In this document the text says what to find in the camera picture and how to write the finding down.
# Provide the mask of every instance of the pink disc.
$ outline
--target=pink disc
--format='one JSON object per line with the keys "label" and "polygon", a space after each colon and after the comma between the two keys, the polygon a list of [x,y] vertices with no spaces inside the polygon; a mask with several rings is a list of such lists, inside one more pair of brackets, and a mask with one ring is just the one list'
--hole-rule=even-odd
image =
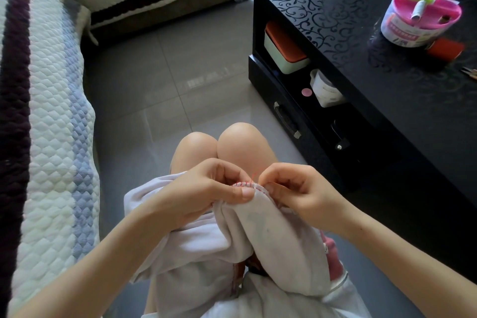
{"label": "pink disc", "polygon": [[301,90],[301,94],[304,95],[305,97],[309,97],[313,94],[313,91],[309,88],[304,88]]}

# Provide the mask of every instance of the gray stripe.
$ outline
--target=gray stripe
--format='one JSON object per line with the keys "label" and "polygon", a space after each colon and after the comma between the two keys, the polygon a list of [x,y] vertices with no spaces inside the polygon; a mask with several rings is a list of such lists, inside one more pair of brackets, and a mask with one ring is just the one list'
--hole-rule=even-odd
{"label": "gray stripe", "polygon": [[88,254],[94,247],[93,229],[93,171],[88,160],[88,147],[91,143],[88,136],[88,103],[82,92],[82,61],[80,47],[76,41],[76,20],[80,11],[80,4],[74,0],[65,0],[63,7],[63,39],[66,60],[66,81],[70,89],[70,110],[73,124],[73,164],[76,173],[73,178],[75,189],[73,198],[75,207],[75,246],[73,256],[76,260]]}

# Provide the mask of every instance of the gray floor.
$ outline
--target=gray floor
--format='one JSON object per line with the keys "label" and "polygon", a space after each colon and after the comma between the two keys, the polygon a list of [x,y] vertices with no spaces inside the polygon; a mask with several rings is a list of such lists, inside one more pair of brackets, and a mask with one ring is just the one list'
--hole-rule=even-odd
{"label": "gray floor", "polygon": [[[122,198],[169,171],[176,145],[201,131],[218,138],[234,122],[255,125],[281,161],[305,163],[247,79],[253,1],[225,4],[181,19],[90,59],[96,111],[101,226],[124,216]],[[407,298],[349,243],[334,237],[373,317],[421,317]],[[148,283],[128,285],[109,314],[140,317]]]}

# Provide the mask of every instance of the person's left hand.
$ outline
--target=person's left hand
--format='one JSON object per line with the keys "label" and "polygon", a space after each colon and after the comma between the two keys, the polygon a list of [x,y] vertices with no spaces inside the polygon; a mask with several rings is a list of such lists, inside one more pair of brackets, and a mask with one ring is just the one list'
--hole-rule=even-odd
{"label": "person's left hand", "polygon": [[198,219],[216,200],[233,204],[250,201],[255,189],[231,186],[242,181],[250,181],[250,177],[240,167],[220,159],[206,159],[142,205],[159,211],[171,231]]}

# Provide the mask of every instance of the orange lid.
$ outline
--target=orange lid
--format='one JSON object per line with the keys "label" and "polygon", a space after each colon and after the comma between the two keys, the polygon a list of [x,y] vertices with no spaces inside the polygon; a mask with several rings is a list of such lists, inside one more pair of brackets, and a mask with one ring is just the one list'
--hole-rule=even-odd
{"label": "orange lid", "polygon": [[306,58],[306,54],[280,28],[276,21],[269,21],[265,27],[265,32],[287,62],[295,63]]}

